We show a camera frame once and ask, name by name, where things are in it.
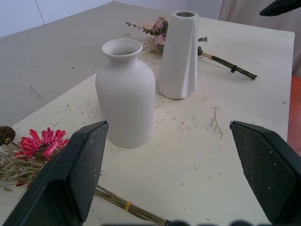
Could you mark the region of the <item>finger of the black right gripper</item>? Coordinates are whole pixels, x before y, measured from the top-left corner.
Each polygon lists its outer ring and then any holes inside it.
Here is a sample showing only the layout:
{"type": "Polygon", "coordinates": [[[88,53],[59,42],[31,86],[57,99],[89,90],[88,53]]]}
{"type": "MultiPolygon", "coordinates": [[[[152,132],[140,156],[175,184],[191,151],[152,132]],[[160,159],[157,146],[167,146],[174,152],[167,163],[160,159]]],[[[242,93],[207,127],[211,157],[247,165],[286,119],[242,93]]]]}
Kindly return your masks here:
{"type": "Polygon", "coordinates": [[[266,8],[264,8],[259,15],[261,16],[278,16],[297,8],[301,8],[301,0],[275,0],[266,8]]]}

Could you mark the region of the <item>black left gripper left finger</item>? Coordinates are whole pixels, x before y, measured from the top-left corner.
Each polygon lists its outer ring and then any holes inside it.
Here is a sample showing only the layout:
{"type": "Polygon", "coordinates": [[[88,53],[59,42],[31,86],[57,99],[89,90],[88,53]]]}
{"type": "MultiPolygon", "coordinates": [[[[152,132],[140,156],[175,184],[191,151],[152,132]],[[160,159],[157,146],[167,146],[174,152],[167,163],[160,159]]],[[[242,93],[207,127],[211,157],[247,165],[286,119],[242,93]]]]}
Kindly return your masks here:
{"type": "Polygon", "coordinates": [[[108,127],[100,121],[76,131],[2,226],[82,226],[100,177],[108,127]]]}

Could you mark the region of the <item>red dried flower bouquet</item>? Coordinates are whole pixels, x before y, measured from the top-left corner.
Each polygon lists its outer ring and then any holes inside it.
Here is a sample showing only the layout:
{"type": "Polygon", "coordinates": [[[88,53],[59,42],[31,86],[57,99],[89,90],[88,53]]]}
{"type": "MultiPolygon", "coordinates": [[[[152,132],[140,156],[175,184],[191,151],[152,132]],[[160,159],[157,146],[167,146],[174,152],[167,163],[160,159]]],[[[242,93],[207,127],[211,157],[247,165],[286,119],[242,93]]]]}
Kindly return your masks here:
{"type": "MultiPolygon", "coordinates": [[[[69,141],[64,138],[66,132],[60,129],[47,128],[40,134],[30,129],[29,134],[29,137],[22,137],[20,142],[14,143],[14,129],[0,126],[0,183],[30,186],[46,163],[60,153],[69,141]]],[[[96,187],[95,196],[157,226],[171,224],[171,221],[122,199],[102,186],[96,187]]]]}

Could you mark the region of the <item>white round-bellied ceramic vase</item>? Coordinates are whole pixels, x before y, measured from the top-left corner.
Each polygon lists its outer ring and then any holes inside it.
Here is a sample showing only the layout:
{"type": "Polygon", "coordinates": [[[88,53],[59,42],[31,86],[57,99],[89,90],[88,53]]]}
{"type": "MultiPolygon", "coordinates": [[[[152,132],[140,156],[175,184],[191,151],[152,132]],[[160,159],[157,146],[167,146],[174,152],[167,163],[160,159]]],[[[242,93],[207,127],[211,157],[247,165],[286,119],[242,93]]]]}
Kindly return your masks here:
{"type": "Polygon", "coordinates": [[[108,139],[124,148],[145,144],[155,124],[155,76],[138,58],[140,42],[111,40],[102,46],[108,62],[95,78],[95,88],[103,119],[109,124],[108,139]]]}

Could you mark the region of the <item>white tapered twisted ceramic vase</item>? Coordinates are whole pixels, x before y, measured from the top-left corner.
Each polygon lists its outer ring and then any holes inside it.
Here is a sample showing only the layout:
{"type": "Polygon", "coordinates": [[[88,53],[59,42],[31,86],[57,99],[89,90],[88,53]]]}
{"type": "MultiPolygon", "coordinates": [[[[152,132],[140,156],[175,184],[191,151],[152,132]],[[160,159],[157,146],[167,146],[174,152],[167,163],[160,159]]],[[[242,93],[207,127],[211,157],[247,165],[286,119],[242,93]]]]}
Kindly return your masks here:
{"type": "Polygon", "coordinates": [[[170,99],[185,99],[197,87],[199,16],[191,11],[176,11],[169,20],[158,89],[170,99]]]}

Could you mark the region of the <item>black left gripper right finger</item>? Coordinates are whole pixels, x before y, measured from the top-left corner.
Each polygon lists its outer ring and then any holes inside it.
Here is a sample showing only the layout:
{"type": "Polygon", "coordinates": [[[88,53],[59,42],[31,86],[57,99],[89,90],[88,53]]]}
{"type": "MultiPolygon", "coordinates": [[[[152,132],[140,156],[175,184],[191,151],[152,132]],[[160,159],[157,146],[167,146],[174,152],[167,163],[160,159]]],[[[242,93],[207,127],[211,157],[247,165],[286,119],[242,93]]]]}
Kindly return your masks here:
{"type": "Polygon", "coordinates": [[[301,157],[276,132],[232,121],[243,173],[273,225],[301,226],[301,157]]]}

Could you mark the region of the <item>pink dried flower bouquet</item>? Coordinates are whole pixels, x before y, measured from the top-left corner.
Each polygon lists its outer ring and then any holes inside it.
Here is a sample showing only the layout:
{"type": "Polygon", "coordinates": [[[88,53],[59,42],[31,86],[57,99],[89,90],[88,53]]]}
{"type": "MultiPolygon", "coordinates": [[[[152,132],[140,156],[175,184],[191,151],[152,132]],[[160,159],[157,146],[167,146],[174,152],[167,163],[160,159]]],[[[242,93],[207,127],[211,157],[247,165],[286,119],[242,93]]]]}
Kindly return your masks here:
{"type": "MultiPolygon", "coordinates": [[[[150,41],[146,41],[146,51],[148,52],[157,52],[157,53],[163,53],[164,51],[164,44],[166,42],[166,35],[169,23],[164,17],[159,17],[154,25],[142,25],[142,24],[136,24],[134,22],[125,22],[127,27],[133,27],[134,29],[137,28],[138,30],[141,30],[143,33],[150,35],[152,38],[150,41]]],[[[206,53],[201,46],[198,46],[197,48],[198,58],[206,58],[210,61],[214,61],[216,63],[219,63],[228,69],[230,69],[231,73],[238,72],[246,77],[248,77],[251,80],[255,80],[258,76],[235,65],[232,64],[222,58],[219,58],[217,56],[211,55],[209,53],[206,53]]]]}

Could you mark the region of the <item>small dry twig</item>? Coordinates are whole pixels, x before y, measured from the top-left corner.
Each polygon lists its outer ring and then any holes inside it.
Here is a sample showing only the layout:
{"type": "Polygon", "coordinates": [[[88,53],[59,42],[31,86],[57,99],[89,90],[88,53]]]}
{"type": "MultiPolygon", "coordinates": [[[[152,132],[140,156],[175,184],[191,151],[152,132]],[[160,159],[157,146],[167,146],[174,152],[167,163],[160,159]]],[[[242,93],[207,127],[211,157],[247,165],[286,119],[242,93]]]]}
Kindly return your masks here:
{"type": "Polygon", "coordinates": [[[211,119],[210,126],[214,127],[214,131],[218,134],[219,138],[222,139],[224,135],[223,128],[220,127],[217,120],[217,112],[220,108],[215,106],[212,107],[212,109],[214,110],[214,115],[211,119]]]}

